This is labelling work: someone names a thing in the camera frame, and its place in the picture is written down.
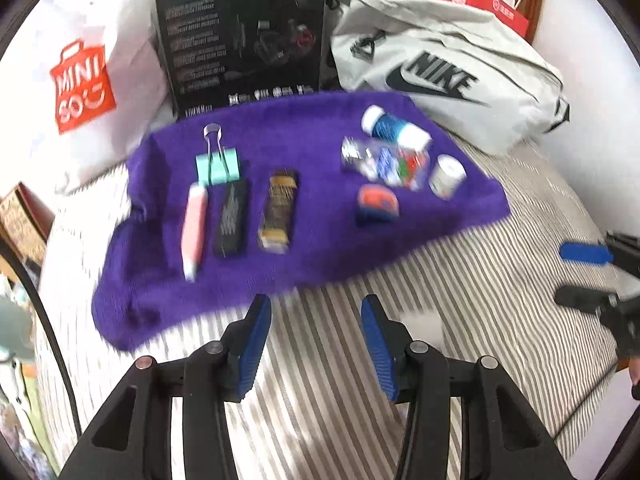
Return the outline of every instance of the plastic wrapper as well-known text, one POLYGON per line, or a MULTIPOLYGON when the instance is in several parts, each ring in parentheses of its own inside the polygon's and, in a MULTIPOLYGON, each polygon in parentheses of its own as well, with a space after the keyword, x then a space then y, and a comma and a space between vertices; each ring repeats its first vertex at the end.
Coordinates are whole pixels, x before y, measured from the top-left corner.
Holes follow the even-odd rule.
POLYGON ((381 140, 345 137, 342 166, 345 170, 357 171, 371 182, 382 181, 390 187, 415 191, 424 187, 429 155, 381 140))

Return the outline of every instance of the silver bolt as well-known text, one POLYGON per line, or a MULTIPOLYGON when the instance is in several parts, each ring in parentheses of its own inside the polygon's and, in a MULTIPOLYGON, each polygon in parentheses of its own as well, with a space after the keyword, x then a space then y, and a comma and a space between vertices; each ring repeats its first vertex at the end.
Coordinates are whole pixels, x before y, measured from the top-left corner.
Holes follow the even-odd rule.
POLYGON ((480 359, 480 364, 489 370, 495 370, 498 367, 498 359, 491 355, 485 355, 480 359))
POLYGON ((139 357, 136 359, 136 368, 138 370, 146 370, 153 363, 154 363, 154 360, 148 355, 145 355, 144 357, 139 357))
POLYGON ((207 354, 219 354, 225 349, 225 346, 220 341, 211 341, 204 347, 207 354))
POLYGON ((411 349, 411 352, 416 354, 426 354, 429 350, 429 345, 424 341, 411 341, 409 348, 411 349))

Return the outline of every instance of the nike swoosh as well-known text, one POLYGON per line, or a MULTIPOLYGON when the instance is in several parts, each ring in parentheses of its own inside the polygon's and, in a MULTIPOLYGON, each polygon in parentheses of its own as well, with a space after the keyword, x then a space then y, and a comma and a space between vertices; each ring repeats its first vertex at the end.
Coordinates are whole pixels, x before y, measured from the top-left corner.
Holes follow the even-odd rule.
POLYGON ((427 86, 417 85, 413 83, 409 83, 407 80, 402 77, 402 63, 396 66, 389 74, 386 76, 386 85, 393 90, 397 90, 399 92, 409 92, 414 94, 424 94, 424 95, 433 95, 438 97, 448 97, 449 99, 459 99, 461 101, 468 101, 471 103, 477 103, 480 105, 488 106, 487 104, 476 101, 475 99, 469 99, 463 96, 455 96, 446 93, 441 90, 434 90, 433 88, 429 88, 427 86))

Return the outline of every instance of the bed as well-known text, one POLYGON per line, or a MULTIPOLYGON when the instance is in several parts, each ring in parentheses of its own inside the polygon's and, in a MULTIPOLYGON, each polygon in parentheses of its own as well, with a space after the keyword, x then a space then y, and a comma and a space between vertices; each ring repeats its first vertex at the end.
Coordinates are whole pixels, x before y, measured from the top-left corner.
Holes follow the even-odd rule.
MULTIPOLYGON (((567 264, 566 239, 600 233, 574 192, 532 142, 507 158, 459 141, 504 186, 511 217, 429 243, 389 266, 342 283, 272 297, 273 322, 254 389, 226 414, 244 479, 388 479, 404 431, 402 406, 377 384, 358 326, 376 293, 390 317, 437 312, 442 350, 475 361, 494 355, 536 410, 565 458, 588 430, 616 363, 615 342, 593 317, 555 306, 560 283, 616 288, 612 267, 567 264)), ((137 356, 182 358, 217 339, 244 307, 200 316, 118 352, 94 328, 91 298, 114 227, 129 214, 118 166, 64 201, 50 234, 40 293, 66 358, 86 427, 137 356)), ((40 328, 38 387, 56 459, 76 438, 62 380, 40 328)), ((181 421, 172 422, 174 478, 184 477, 181 421)), ((459 475, 460 406, 452 402, 449 478, 459 475)))

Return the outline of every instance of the nike logo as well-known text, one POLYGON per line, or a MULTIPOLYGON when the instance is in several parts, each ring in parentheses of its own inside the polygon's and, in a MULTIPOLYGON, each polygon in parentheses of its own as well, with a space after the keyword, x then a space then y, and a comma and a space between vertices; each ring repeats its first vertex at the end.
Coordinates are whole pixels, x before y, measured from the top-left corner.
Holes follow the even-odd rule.
POLYGON ((402 75, 402 63, 386 76, 389 88, 399 92, 416 93, 437 97, 447 97, 488 106, 488 104, 466 97, 461 90, 469 89, 478 78, 461 68, 440 59, 429 52, 423 52, 409 63, 405 72, 423 79, 428 86, 407 81, 402 75))

